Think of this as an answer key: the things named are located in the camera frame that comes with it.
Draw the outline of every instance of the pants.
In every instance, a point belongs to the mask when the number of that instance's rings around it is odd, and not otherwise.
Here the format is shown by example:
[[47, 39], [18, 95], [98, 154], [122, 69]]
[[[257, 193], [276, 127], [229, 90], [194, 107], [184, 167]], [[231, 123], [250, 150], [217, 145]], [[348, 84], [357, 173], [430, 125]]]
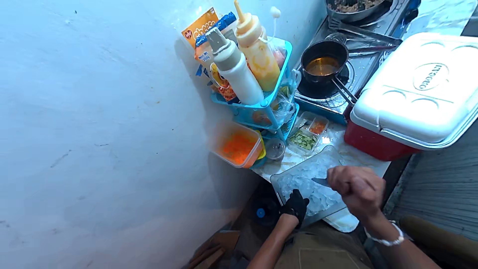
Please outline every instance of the pants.
[[285, 243], [275, 269], [372, 269], [359, 239], [316, 222]]

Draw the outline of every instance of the countertop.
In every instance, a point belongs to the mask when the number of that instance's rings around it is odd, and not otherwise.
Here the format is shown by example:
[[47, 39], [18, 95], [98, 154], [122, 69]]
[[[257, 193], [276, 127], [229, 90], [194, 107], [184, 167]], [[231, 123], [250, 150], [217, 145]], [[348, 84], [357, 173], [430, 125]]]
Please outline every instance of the countertop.
[[[289, 148], [286, 148], [284, 158], [281, 161], [267, 160], [264, 166], [255, 168], [253, 171], [270, 182], [271, 175], [280, 174], [304, 162], [308, 158], [319, 154], [326, 146], [333, 146], [341, 156], [342, 165], [369, 167], [374, 170], [378, 176], [383, 177], [390, 162], [377, 160], [374, 157], [346, 144], [344, 141], [345, 129], [345, 126], [331, 122], [320, 138], [319, 144], [310, 156], [302, 156], [293, 152]], [[355, 230], [359, 224], [359, 220], [350, 214], [348, 209], [336, 212], [324, 218], [324, 220], [337, 230], [345, 233]]]

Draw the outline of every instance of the cooler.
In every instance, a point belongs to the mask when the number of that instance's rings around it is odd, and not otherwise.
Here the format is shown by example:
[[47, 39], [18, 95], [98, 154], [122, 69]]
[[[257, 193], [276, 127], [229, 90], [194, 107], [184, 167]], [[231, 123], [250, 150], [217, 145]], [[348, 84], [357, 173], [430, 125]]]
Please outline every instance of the cooler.
[[478, 117], [478, 38], [420, 33], [377, 69], [344, 140], [384, 161], [456, 142]]

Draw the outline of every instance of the knife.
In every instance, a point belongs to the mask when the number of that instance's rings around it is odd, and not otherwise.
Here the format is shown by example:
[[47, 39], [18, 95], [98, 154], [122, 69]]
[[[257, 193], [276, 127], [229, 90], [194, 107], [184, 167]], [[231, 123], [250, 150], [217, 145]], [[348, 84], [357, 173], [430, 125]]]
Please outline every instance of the knife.
[[329, 187], [330, 188], [330, 185], [328, 184], [328, 181], [327, 179], [318, 179], [318, 178], [312, 178], [312, 180], [315, 182], [315, 183], [318, 183], [322, 186], [325, 186], [325, 187]]

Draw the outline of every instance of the squeeze bottle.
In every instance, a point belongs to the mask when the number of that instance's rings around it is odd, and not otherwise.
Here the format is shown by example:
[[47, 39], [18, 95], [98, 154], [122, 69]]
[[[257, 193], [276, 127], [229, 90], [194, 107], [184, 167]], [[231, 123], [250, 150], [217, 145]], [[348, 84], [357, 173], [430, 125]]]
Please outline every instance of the squeeze bottle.
[[246, 56], [262, 90], [274, 90], [281, 71], [269, 46], [259, 39], [261, 37], [267, 40], [265, 28], [261, 26], [256, 15], [242, 13], [237, 0], [234, 0], [234, 5], [239, 17], [235, 32], [239, 49]]
[[245, 105], [255, 105], [264, 100], [264, 94], [252, 72], [246, 57], [236, 43], [223, 36], [217, 27], [206, 33], [212, 48], [214, 63], [219, 74], [229, 81], [236, 96]]

